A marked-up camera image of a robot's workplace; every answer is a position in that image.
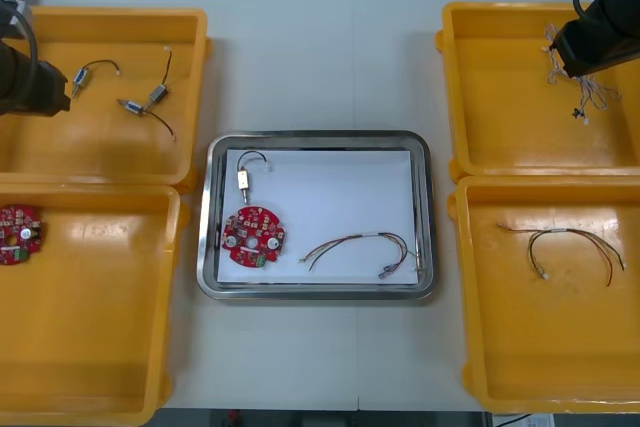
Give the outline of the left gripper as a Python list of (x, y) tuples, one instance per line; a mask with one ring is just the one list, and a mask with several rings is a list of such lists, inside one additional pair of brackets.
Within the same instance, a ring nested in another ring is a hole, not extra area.
[(34, 115), (53, 117), (70, 110), (65, 94), (67, 78), (55, 66), (39, 61), (36, 77), (28, 96), (28, 111)]

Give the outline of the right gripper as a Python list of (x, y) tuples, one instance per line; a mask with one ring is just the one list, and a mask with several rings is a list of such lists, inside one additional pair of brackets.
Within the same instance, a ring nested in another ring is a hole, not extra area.
[(607, 25), (576, 19), (559, 30), (551, 47), (570, 77), (585, 76), (620, 63), (626, 37)]

